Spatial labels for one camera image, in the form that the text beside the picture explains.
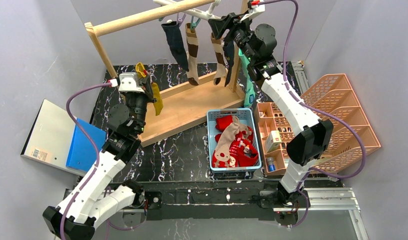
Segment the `mustard yellow sock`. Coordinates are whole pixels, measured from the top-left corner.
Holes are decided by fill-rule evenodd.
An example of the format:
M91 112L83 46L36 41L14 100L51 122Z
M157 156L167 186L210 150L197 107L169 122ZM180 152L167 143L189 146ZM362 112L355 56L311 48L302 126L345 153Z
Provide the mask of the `mustard yellow sock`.
M150 74L147 72L141 62L136 64L135 71L138 75L140 85L144 89L145 93L149 93L152 96L151 102L153 103L155 109L155 116L159 116L164 106L158 84L151 80Z

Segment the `lilac clothespin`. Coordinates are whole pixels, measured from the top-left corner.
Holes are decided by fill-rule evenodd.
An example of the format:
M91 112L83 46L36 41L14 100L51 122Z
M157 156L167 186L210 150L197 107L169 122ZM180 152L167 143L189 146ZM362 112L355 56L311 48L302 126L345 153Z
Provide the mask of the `lilac clothespin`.
M178 25L178 26L181 26L181 25L182 25L182 23L183 23L183 21L185 20L186 16L187 16L186 13L183 13L182 15L180 15L180 13L177 13L177 15L176 15L176 22L177 22L177 25Z

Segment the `mint green patterned sock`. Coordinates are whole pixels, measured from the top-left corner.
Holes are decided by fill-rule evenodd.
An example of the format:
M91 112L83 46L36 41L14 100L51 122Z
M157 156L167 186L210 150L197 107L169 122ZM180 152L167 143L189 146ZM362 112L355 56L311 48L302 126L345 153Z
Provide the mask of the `mint green patterned sock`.
M243 70L243 73L246 77L246 85L245 85L245 100L244 100L244 107L245 108L251 108L254 101L255 101L255 90L254 90L254 85L253 82L250 78L250 75L248 73L248 65L249 65L249 60L248 58L243 54L242 50L238 50L238 55L241 60L241 67Z

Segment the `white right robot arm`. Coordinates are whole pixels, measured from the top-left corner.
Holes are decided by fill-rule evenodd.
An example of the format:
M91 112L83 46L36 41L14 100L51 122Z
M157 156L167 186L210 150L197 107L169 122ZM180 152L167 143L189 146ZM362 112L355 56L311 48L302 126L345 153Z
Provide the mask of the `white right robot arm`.
M250 78L275 102L289 122L294 138L286 146L289 163L277 191L283 197L297 195L303 188L304 176L328 147L332 122L322 120L305 107L288 80L281 77L280 66L272 55L277 45L272 26L262 23L251 29L251 19L234 13L211 18L208 22L216 39L235 42L249 61Z

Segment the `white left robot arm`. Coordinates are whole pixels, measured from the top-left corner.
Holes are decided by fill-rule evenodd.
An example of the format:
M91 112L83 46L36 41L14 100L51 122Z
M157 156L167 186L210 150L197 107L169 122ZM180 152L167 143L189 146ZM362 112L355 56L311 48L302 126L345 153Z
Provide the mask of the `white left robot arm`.
M95 162L80 183L57 206L49 206L43 212L51 233L62 240L90 240L104 221L136 203L144 192L141 184L127 180L109 195L102 196L141 144L147 105L157 101L155 84L148 73L139 70L123 73L99 87L116 88L125 103L110 109L108 139L101 148L93 145Z

